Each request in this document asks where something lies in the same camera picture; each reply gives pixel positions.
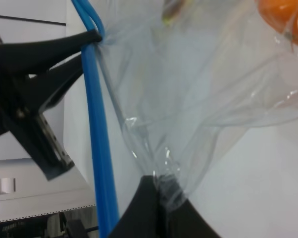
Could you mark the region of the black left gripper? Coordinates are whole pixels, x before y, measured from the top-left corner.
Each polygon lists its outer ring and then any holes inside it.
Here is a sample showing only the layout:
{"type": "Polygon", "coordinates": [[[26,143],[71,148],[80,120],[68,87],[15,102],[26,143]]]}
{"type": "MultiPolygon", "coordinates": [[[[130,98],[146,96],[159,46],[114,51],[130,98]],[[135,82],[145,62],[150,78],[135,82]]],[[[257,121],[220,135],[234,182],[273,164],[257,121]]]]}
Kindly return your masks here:
{"type": "Polygon", "coordinates": [[[0,38],[0,136],[11,132],[47,180],[74,167],[42,113],[55,107],[83,74],[84,45],[101,42],[95,29],[49,41],[2,44],[0,38]],[[14,78],[4,74],[35,74],[27,82],[27,108],[20,99],[14,78]]]}

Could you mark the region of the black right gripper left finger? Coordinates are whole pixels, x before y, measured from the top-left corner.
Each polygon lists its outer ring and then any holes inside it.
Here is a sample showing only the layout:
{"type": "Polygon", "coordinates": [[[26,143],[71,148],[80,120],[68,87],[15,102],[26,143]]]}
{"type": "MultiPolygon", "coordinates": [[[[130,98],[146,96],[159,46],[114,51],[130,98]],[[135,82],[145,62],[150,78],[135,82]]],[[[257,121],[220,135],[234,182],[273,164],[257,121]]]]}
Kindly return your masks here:
{"type": "Polygon", "coordinates": [[[166,238],[166,210],[152,176],[143,176],[127,210],[110,238],[166,238]]]}

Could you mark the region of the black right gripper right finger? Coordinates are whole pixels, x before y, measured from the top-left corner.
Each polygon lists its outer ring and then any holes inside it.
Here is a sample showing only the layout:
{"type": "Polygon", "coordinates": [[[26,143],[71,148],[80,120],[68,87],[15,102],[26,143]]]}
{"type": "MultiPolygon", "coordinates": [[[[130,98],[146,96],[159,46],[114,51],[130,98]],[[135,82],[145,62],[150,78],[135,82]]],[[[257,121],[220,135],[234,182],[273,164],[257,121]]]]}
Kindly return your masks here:
{"type": "Polygon", "coordinates": [[[161,179],[158,185],[159,238],[218,238],[200,216],[175,179],[161,179]]]}

